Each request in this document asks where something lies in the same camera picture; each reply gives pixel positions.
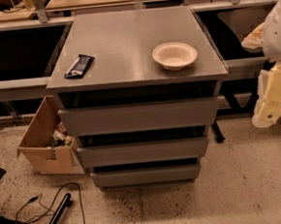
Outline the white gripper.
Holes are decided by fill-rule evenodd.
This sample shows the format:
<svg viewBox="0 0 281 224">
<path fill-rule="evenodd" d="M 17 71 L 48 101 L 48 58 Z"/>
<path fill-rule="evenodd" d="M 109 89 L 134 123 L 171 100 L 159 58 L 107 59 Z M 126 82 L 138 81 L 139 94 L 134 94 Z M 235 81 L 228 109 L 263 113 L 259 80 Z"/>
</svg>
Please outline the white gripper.
<svg viewBox="0 0 281 224">
<path fill-rule="evenodd" d="M 258 95 L 259 100 L 253 112 L 252 124 L 259 128 L 275 125 L 281 117 L 281 61 L 269 71 L 261 70 Z"/>
</svg>

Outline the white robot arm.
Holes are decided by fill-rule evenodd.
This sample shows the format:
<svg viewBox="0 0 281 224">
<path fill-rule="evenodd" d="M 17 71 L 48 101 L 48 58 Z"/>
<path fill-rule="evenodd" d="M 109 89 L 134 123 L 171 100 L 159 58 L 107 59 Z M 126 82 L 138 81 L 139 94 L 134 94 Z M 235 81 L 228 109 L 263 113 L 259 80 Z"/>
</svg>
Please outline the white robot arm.
<svg viewBox="0 0 281 224">
<path fill-rule="evenodd" d="M 281 116 L 281 0 L 241 44 L 244 48 L 262 48 L 269 62 L 275 64 L 269 71 L 260 71 L 259 98 L 252 117 L 254 126 L 270 127 Z"/>
</svg>

